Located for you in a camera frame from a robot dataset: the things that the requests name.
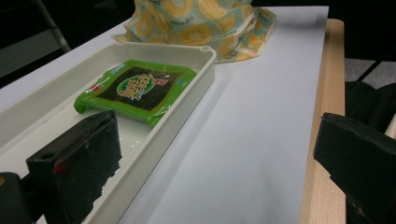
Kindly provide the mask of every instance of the white table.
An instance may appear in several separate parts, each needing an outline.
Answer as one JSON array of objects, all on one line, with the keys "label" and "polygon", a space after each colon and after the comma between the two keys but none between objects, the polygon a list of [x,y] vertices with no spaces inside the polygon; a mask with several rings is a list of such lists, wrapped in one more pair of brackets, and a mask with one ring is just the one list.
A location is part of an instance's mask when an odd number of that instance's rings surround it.
[{"label": "white table", "polygon": [[[216,77],[120,223],[297,223],[327,7],[269,7],[258,58]],[[0,90],[0,111],[104,46],[121,25]]]}]

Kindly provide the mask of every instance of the green package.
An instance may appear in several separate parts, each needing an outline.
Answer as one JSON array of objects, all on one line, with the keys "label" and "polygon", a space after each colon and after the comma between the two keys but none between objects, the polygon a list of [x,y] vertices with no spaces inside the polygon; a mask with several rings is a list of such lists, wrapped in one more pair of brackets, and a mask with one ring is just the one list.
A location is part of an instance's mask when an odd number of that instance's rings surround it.
[{"label": "green package", "polygon": [[115,110],[154,127],[194,79],[188,67],[129,60],[107,71],[78,96],[74,108]]}]

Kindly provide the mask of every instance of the patterned bag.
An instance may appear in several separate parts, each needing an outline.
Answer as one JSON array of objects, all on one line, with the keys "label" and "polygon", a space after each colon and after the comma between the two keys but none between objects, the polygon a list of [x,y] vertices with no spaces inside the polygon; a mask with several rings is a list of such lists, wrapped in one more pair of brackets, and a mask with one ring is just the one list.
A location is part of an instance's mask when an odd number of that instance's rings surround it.
[{"label": "patterned bag", "polygon": [[134,0],[135,12],[116,41],[210,46],[216,63],[261,54],[276,15],[251,0]]}]

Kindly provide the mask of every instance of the plastic tray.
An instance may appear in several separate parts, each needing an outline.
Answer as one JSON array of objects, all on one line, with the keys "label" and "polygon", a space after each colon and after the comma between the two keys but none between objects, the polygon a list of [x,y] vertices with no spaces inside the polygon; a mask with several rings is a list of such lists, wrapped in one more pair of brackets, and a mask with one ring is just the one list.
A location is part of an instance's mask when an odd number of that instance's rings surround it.
[{"label": "plastic tray", "polygon": [[188,66],[198,74],[153,128],[118,118],[122,159],[84,223],[117,223],[180,128],[214,80],[216,52],[210,47],[118,43],[107,46],[0,113],[0,172],[28,173],[25,160],[96,113],[78,114],[76,97],[106,70],[129,59]]}]

